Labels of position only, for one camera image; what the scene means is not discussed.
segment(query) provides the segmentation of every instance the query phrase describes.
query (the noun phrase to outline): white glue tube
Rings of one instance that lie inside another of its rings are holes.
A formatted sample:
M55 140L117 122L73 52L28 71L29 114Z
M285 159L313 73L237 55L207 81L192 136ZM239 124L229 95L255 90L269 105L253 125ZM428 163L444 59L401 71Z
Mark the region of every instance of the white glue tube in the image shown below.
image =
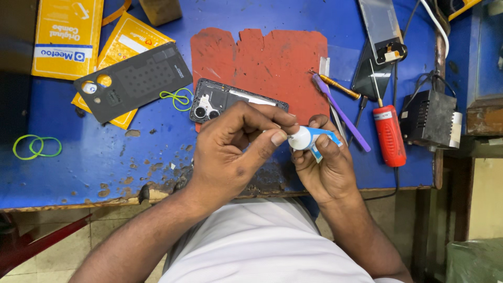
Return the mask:
M323 159L323 156L321 156L314 143L323 133L326 134L331 140L333 140L339 147L343 145L343 143L336 137L336 135L329 130L309 128L304 126L300 126L300 130L297 133L288 137L288 143L293 149L298 151L309 149L316 158L316 162L319 163L321 159Z

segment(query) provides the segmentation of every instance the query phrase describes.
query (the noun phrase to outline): phone camera lens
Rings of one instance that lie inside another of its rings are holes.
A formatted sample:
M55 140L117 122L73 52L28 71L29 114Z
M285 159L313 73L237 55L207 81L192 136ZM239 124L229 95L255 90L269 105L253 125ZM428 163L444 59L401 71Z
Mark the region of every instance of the phone camera lens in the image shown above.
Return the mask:
M218 113L218 111L211 111L210 112L210 119L216 118L218 116L220 116L220 113Z
M204 118L204 116L206 116L206 109L202 106L199 106L196 108L196 110L194 110L194 114L198 118Z

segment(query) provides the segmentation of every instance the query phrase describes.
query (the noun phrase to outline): black power supply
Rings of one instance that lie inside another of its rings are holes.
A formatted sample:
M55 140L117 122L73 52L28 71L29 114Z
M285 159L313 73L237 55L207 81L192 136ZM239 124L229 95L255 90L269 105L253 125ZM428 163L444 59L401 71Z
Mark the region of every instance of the black power supply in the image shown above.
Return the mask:
M458 149L462 114L456 111L456 98L434 90L414 94L406 96L403 102L406 106L400 116L403 141L430 147L431 151Z

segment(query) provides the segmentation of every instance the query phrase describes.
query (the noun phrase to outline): phone battery area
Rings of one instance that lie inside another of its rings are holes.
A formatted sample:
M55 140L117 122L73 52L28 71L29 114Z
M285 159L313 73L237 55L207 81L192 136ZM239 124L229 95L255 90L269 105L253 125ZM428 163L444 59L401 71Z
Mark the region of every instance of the phone battery area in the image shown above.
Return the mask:
M285 102L211 80L199 79L190 111L190 119L194 122L204 123L220 116L222 112L239 100L277 106L288 111L288 104Z

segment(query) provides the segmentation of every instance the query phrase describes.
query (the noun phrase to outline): red soldering iron handle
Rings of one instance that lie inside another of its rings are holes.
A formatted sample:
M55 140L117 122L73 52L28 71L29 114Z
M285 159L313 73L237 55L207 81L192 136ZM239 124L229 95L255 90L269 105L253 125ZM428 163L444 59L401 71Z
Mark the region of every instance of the red soldering iron handle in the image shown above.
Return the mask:
M388 105L376 108L373 112L384 162L389 167L405 165L407 156L395 107Z

